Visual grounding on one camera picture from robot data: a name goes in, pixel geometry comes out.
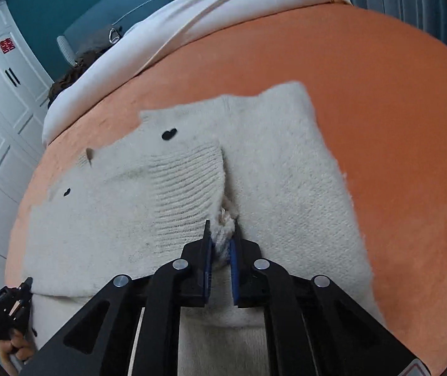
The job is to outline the operator left hand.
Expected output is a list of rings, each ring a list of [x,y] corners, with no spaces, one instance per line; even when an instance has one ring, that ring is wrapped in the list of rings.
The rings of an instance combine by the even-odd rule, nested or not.
[[[13,364],[11,357],[16,357],[21,362],[26,362],[35,354],[35,345],[27,340],[24,334],[17,329],[9,331],[8,340],[0,340],[0,361],[4,371],[10,376],[17,376],[19,371]]]

